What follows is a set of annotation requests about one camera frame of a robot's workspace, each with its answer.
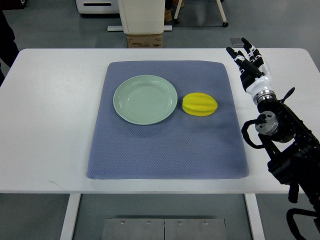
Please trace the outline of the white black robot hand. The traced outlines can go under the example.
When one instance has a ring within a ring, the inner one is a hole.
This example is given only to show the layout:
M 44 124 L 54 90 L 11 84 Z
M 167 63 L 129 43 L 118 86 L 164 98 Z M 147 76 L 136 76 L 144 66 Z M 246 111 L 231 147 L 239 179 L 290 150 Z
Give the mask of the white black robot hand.
M 238 66 L 244 91 L 251 95 L 255 105 L 267 99 L 275 100 L 276 94 L 271 87 L 273 78 L 267 61 L 246 38 L 242 37 L 241 41 L 247 56 L 231 47 L 227 47 L 226 51 Z

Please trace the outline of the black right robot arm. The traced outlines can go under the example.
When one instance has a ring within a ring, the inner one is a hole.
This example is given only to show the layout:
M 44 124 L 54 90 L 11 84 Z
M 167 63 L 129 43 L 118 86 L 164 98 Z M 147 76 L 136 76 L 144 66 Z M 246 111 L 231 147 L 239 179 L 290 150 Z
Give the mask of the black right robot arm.
M 297 240 L 302 240 L 295 215 L 314 218 L 320 226 L 320 142 L 303 121 L 285 105 L 294 89 L 283 99 L 267 90 L 258 94 L 259 116 L 246 121 L 241 129 L 245 142 L 254 149 L 265 149 L 270 160 L 268 171 L 282 185 L 288 185 L 288 200 L 297 203 L 302 189 L 314 210 L 289 209 L 286 213 L 288 227 Z

